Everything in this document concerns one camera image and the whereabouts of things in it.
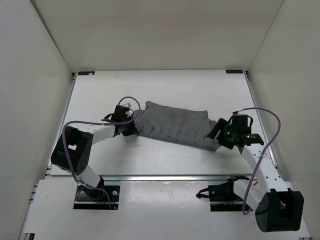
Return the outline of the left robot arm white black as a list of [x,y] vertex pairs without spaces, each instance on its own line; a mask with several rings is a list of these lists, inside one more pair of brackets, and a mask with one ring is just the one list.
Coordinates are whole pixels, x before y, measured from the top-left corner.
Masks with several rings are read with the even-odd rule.
[[118,104],[114,113],[98,124],[85,123],[81,128],[66,126],[53,149],[51,162],[72,174],[93,199],[99,199],[104,195],[105,187],[103,178],[89,166],[92,146],[119,135],[127,137],[136,133],[131,105]]

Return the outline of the grey pleated skirt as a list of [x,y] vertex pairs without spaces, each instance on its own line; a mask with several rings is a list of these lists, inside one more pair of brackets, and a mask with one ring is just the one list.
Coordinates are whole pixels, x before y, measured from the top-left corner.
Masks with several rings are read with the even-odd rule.
[[145,109],[135,110],[134,116],[141,137],[212,152],[220,148],[217,140],[207,137],[217,123],[209,119],[207,110],[174,108],[147,101]]

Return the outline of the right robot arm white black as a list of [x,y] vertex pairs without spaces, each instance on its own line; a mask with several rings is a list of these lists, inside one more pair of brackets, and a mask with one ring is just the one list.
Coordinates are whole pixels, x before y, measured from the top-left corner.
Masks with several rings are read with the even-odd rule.
[[234,113],[229,120],[220,118],[207,135],[223,147],[236,147],[252,169],[251,177],[231,175],[222,184],[209,185],[210,210],[253,211],[264,233],[298,231],[304,197],[280,176],[264,149],[263,139],[252,133],[252,123],[252,117]]

